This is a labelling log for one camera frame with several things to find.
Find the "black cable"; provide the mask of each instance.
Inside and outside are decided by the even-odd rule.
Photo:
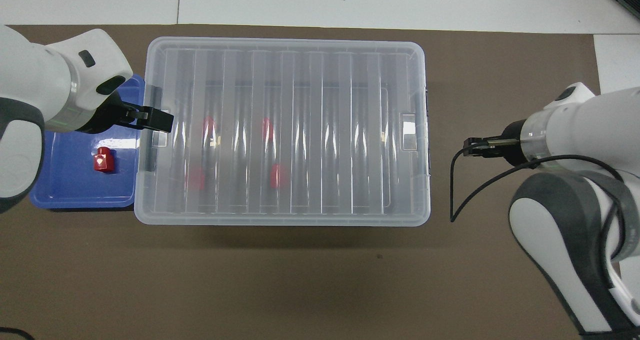
[[[554,155],[554,156],[549,156],[549,157],[537,158],[535,160],[531,160],[531,161],[525,162],[523,164],[520,164],[518,166],[512,167],[511,169],[508,169],[507,171],[505,171],[503,173],[497,174],[496,176],[490,178],[485,183],[480,185],[477,189],[473,190],[473,192],[471,192],[471,194],[469,194],[469,196],[467,196],[466,199],[464,199],[464,201],[462,201],[460,206],[458,206],[458,208],[455,211],[455,213],[453,215],[451,215],[450,221],[452,223],[454,221],[456,221],[458,215],[460,214],[460,212],[462,212],[462,209],[471,201],[471,199],[473,199],[479,192],[484,190],[489,185],[491,185],[491,184],[495,183],[496,181],[504,178],[505,176],[509,176],[510,174],[513,174],[513,173],[515,173],[517,171],[521,171],[522,169],[527,169],[527,168],[532,167],[533,165],[538,165],[538,164],[542,164],[542,163],[546,163],[546,162],[553,162],[555,160],[581,160],[582,162],[592,163],[592,164],[598,165],[599,167],[601,167],[602,169],[604,169],[605,171],[610,173],[611,176],[613,176],[613,178],[615,178],[615,180],[618,180],[618,181],[621,181],[622,183],[624,183],[624,180],[622,179],[622,176],[620,176],[620,174],[616,171],[616,169],[614,169],[613,167],[608,165],[606,162],[598,160],[597,158],[593,158],[593,157],[589,157],[589,156],[583,156],[583,155]]]
[[[22,336],[26,340],[35,340],[35,338],[33,336],[31,336],[31,334],[29,334],[27,331],[20,330],[19,328],[2,327],[2,326],[0,326],[0,333],[15,334],[15,335]]]
[[[451,218],[453,217],[453,170],[454,167],[456,166],[456,160],[458,160],[458,158],[465,152],[477,147],[482,147],[482,146],[488,146],[489,143],[486,141],[480,141],[480,142],[476,142],[475,144],[469,145],[465,148],[462,148],[460,150],[458,150],[457,153],[455,153],[455,155],[453,155],[453,158],[451,159],[451,168],[450,168],[450,172],[449,172],[449,183],[448,183],[448,199],[449,199],[449,203],[448,203],[448,217]]]
[[[611,204],[611,207],[608,209],[608,212],[606,213],[606,218],[604,220],[604,223],[602,224],[602,229],[600,229],[600,233],[598,236],[598,253],[599,253],[599,259],[600,259],[600,266],[602,267],[602,274],[605,274],[606,276],[606,285],[609,289],[613,288],[613,283],[611,281],[611,277],[608,275],[609,272],[607,271],[607,262],[608,260],[610,260],[610,258],[607,258],[607,235],[609,233],[609,230],[611,228],[611,224],[613,223],[613,219],[615,217],[615,215],[617,215],[618,219],[622,219],[621,214],[620,214],[620,204],[619,204],[619,200],[611,195],[609,195],[609,198],[613,201],[613,203]],[[620,245],[622,244],[622,240],[619,241],[618,247],[620,247]],[[611,258],[614,258],[616,251],[614,251],[614,253],[611,255]]]

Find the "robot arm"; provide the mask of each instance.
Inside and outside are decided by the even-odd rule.
[[[0,213],[37,179],[44,130],[100,133],[117,124],[171,131],[172,115],[120,100],[115,90],[133,72],[105,31],[41,45],[0,25],[0,44]]]
[[[623,182],[590,162],[540,164],[514,195],[509,223],[585,339],[640,339],[640,306],[613,263],[640,254],[640,87],[594,96],[582,83],[467,156],[503,156],[516,166],[560,155],[588,156],[615,168]]]

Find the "red object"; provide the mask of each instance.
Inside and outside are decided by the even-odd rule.
[[[280,164],[273,164],[271,166],[270,176],[271,187],[273,189],[277,189],[280,187],[280,175]]]
[[[216,130],[216,121],[213,119],[213,117],[206,115],[203,125],[202,137],[213,138],[213,132]]]
[[[274,141],[274,124],[269,117],[262,120],[262,138],[269,142]]]
[[[98,147],[98,153],[93,156],[93,169],[103,173],[114,171],[115,161],[111,149],[106,146]]]
[[[198,181],[198,189],[204,190],[205,177],[202,167],[196,166],[190,168],[189,171],[184,173],[184,185],[185,187],[196,187],[196,181]]]

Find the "clear plastic storage box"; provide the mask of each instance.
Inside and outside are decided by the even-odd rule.
[[[414,43],[160,37],[135,214],[146,224],[419,226],[430,214]]]

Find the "blue tray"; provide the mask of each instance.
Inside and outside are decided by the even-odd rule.
[[[142,105],[145,81],[133,75],[118,88],[122,101]],[[112,126],[101,133],[45,131],[42,169],[29,198],[38,208],[125,208],[133,204],[139,130]],[[94,170],[94,155],[108,147],[115,171]]]

